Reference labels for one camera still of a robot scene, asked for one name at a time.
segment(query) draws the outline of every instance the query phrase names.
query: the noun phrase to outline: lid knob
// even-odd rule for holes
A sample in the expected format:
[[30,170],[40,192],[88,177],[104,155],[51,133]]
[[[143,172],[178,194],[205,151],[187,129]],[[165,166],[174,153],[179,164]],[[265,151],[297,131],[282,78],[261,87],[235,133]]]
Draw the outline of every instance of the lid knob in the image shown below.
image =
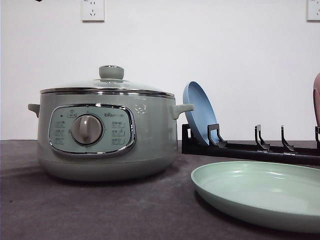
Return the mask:
[[123,79],[125,70],[123,67],[106,65],[99,67],[99,75],[102,79]]

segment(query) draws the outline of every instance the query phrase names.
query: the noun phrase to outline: control panel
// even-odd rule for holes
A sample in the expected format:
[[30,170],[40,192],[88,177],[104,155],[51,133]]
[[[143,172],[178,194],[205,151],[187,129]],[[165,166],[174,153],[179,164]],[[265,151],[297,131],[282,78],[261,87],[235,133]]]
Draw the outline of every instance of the control panel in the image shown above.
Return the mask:
[[48,138],[52,147],[69,153],[107,154],[135,142],[131,111],[123,106],[73,104],[56,108]]

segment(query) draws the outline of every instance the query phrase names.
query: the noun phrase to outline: wall outlet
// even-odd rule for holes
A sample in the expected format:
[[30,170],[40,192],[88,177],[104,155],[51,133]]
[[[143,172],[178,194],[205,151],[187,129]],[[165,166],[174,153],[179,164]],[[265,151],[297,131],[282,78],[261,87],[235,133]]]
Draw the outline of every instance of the wall outlet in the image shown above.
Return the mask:
[[104,22],[105,0],[82,0],[82,22]]
[[320,22],[320,0],[307,0],[307,18],[308,22]]

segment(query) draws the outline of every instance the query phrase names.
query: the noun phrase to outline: dish rack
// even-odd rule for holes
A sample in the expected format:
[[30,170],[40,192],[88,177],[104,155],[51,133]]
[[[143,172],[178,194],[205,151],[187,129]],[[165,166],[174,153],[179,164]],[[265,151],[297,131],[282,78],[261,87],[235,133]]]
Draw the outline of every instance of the dish rack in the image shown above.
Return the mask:
[[[316,148],[295,147],[290,145],[284,135],[284,126],[281,126],[282,146],[266,143],[261,136],[261,125],[254,127],[255,144],[231,143],[225,141],[220,135],[219,124],[207,126],[209,146],[200,145],[190,130],[189,124],[182,125],[182,153],[206,155],[214,157],[249,159],[264,162],[285,164],[303,164],[320,166],[320,127],[315,127]],[[211,132],[216,131],[219,141],[214,142]]]

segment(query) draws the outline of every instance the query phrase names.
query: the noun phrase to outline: pot handle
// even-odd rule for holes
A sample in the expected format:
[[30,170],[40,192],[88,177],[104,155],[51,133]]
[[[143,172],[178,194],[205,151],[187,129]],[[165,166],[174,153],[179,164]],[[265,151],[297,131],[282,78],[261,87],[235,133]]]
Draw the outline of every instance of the pot handle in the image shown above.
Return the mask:
[[179,115],[184,113],[184,112],[189,112],[194,110],[194,105],[193,104],[182,104],[182,105],[174,105],[172,107],[172,118],[174,120],[177,120],[179,118]]
[[39,104],[28,104],[28,109],[36,114],[39,118],[40,105]]

